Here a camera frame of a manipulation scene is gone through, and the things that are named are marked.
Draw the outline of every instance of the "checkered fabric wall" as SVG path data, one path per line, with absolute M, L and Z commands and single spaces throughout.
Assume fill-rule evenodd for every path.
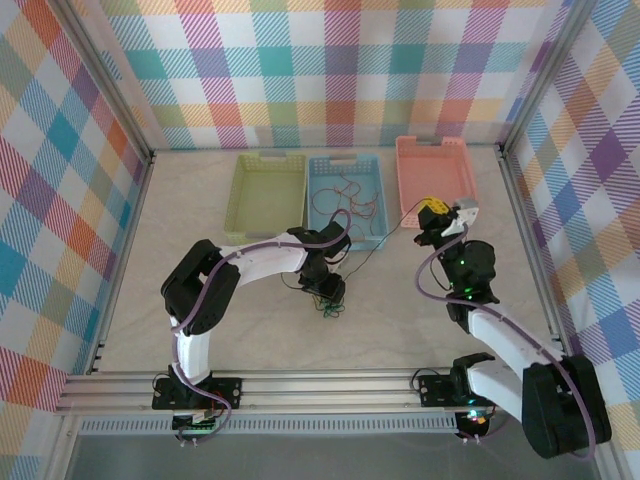
M 173 149 L 494 143 L 572 3 L 98 1 L 75 4 L 155 146 Z
M 0 0 L 0 478 L 37 472 L 142 162 L 45 0 Z
M 601 0 L 516 149 L 571 342 L 640 478 L 640 0 Z

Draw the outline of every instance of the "yellow-green plastic tray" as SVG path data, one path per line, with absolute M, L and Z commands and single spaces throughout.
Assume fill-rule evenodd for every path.
M 301 226 L 306 188 L 304 155 L 239 155 L 224 222 L 231 245 L 272 238 Z

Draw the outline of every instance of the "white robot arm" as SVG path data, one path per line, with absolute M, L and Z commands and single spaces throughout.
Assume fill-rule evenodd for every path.
M 298 243 L 295 236 L 290 233 L 283 233 L 276 238 L 261 243 Z M 238 252 L 241 247 L 222 247 L 220 255 L 226 257 L 229 254 Z M 294 247 L 267 247 L 252 250 L 246 254 L 240 254 L 228 261 L 230 265 L 238 267 L 240 279 L 236 288 L 247 283 L 270 275 L 286 272 L 297 272 L 302 268 L 307 252 L 304 248 Z M 171 316 L 171 326 L 177 327 L 180 322 L 176 317 Z M 178 360 L 182 366 L 187 379 L 194 384 L 200 383 L 211 373 L 209 366 L 209 341 L 211 330 L 199 335 L 187 335 L 184 330 L 180 330 L 175 335 L 178 336 Z
M 453 385 L 457 405 L 480 399 L 501 407 L 522 423 L 532 447 L 546 458 L 608 441 L 611 428 L 591 362 L 582 356 L 566 357 L 536 339 L 497 305 L 489 285 L 495 277 L 493 247 L 462 241 L 477 213 L 472 200 L 459 201 L 450 209 L 437 199 L 426 199 L 419 213 L 422 233 L 415 238 L 418 245 L 437 249 L 418 270 L 418 289 L 428 298 L 446 302 L 450 318 L 499 357 L 482 353 L 454 361 L 447 382 Z M 196 243 L 162 287 L 177 338 L 170 373 L 176 372 L 177 379 L 196 394 L 206 393 L 211 380 L 211 330 L 235 288 L 249 282 L 297 272 L 303 291 L 340 303 L 345 284 L 330 272 L 327 259 L 349 244 L 345 230 L 333 221 L 321 232 L 296 228 L 243 247 L 216 248 L 208 240 Z M 420 272 L 436 256 L 452 288 L 446 298 L 425 292 L 419 283 Z M 201 275 L 207 277 L 204 284 Z M 572 379 L 563 380 L 558 368 L 566 368 Z M 587 406 L 578 405 L 574 395 L 578 404 L 584 398 Z M 586 428 L 587 417 L 591 431 Z

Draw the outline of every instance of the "light blue plastic tray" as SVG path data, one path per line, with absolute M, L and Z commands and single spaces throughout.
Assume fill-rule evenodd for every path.
M 337 187 L 343 189 L 346 187 L 348 180 L 342 178 L 341 174 L 349 181 L 360 184 L 361 190 L 357 195 L 359 203 L 371 201 L 374 194 L 378 192 L 376 215 L 373 219 L 364 219 L 352 215 L 352 224 L 355 226 L 349 232 L 352 241 L 351 250 L 373 250 L 389 233 L 387 205 L 384 201 L 380 160 L 377 155 L 314 156 L 309 159 L 309 167 L 307 168 L 307 218 L 309 228 L 320 231 L 329 223 L 331 214 L 335 210 L 338 208 L 349 210 L 349 200 L 346 197 L 329 191 L 318 193 L 324 188 L 333 189 Z M 357 190 L 357 187 L 352 188 L 353 192 Z M 311 203 L 312 200 L 314 201 L 315 209 Z M 336 217 L 336 221 L 343 227 L 347 223 L 344 215 Z M 381 249 L 385 242 L 386 239 L 378 249 Z

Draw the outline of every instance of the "green wire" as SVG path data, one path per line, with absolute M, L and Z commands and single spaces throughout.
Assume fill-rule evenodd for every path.
M 320 298 L 313 296 L 313 301 L 316 304 L 316 310 L 322 312 L 324 318 L 338 318 L 345 308 L 342 303 L 335 304 L 327 300 L 326 298 Z

